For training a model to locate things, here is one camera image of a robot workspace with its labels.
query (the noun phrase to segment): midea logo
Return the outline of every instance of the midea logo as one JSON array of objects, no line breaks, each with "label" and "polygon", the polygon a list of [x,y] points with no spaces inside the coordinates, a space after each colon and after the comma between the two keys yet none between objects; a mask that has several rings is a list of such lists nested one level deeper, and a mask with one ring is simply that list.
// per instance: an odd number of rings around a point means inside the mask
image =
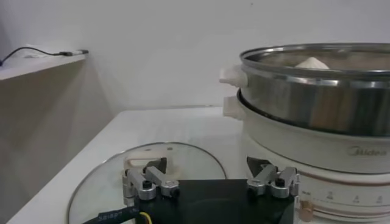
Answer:
[{"label": "midea logo", "polygon": [[360,146],[352,146],[348,149],[350,156],[386,156],[387,154],[384,150],[364,149]]}]

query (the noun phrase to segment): white countertop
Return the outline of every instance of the white countertop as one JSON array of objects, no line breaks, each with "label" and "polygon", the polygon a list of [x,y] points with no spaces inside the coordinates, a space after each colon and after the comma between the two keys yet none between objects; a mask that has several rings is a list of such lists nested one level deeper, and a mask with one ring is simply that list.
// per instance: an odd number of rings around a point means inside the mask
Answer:
[{"label": "white countertop", "polygon": [[229,178],[244,178],[238,159],[241,127],[241,122],[222,117],[222,108],[124,111],[8,223],[65,223],[71,194],[94,167],[116,153],[151,142],[196,145],[214,154]]}]

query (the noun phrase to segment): white wall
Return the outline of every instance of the white wall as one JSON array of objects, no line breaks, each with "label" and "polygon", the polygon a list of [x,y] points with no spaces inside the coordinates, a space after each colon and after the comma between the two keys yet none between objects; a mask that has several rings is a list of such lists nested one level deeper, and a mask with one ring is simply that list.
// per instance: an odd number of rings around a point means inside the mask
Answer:
[{"label": "white wall", "polygon": [[388,0],[2,0],[14,46],[85,47],[112,110],[220,104],[248,48],[389,41]]},{"label": "white wall", "polygon": [[[32,186],[21,194],[31,197],[122,110],[220,105],[234,89],[218,83],[219,69],[239,63],[243,50],[389,42],[388,9],[388,0],[1,0],[6,45],[91,51],[87,68],[0,83],[0,147],[8,156],[2,163],[18,173],[10,186]],[[42,162],[48,160],[55,169]],[[41,179],[17,184],[30,166]]]},{"label": "white wall", "polygon": [[90,70],[76,63],[0,82],[0,223],[113,117]]}]

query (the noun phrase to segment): black cable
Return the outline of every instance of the black cable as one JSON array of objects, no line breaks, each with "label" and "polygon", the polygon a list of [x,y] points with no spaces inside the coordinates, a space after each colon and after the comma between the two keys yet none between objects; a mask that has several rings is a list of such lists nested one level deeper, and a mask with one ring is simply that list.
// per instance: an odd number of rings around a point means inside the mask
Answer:
[{"label": "black cable", "polygon": [[4,62],[10,58],[14,53],[20,51],[20,50],[23,50],[23,49],[30,49],[30,50],[34,50],[34,51],[38,51],[38,52],[41,52],[42,54],[46,54],[46,55],[50,55],[50,56],[73,56],[73,55],[78,55],[78,54],[87,54],[88,51],[87,50],[79,50],[79,51],[75,51],[75,52],[71,52],[71,51],[61,51],[61,52],[58,52],[58,53],[48,53],[48,52],[45,52],[43,50],[39,50],[37,48],[34,48],[34,47],[19,47],[15,50],[13,50],[11,53],[9,53],[3,60],[0,60],[0,66],[2,66],[4,64]]},{"label": "black cable", "polygon": [[97,217],[86,221],[83,224],[119,224],[140,215],[140,210],[136,207],[126,207],[119,210],[101,212]]}]

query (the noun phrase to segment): black cable on shelf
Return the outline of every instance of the black cable on shelf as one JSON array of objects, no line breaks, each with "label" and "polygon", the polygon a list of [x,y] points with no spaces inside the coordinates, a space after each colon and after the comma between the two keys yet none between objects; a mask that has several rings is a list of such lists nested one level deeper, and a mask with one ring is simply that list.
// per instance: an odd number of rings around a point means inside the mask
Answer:
[{"label": "black cable on shelf", "polygon": [[46,54],[46,55],[50,55],[50,56],[74,56],[74,55],[89,53],[87,50],[61,51],[61,52],[58,52],[58,53],[48,53],[48,52],[45,52],[43,50],[39,50],[39,49],[34,48],[34,47],[19,47],[19,48],[13,50],[11,53],[9,53],[7,56],[5,56],[5,58],[3,60],[0,60],[0,66],[3,66],[4,62],[8,58],[10,58],[13,54],[15,54],[16,52],[18,52],[20,50],[23,50],[23,49],[29,49],[29,50],[38,51],[38,52],[41,52],[42,54]]}]

